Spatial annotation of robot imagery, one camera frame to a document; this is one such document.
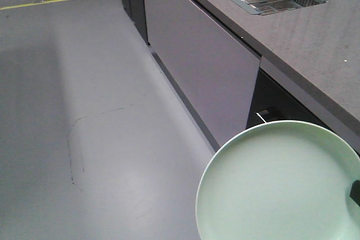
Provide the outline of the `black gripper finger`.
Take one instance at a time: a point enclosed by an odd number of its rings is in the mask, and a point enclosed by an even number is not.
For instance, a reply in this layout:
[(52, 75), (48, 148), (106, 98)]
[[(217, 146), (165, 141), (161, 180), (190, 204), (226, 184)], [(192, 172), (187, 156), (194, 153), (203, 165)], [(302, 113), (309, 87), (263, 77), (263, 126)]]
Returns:
[(349, 197), (356, 203), (360, 204), (360, 180), (355, 180), (352, 184)]

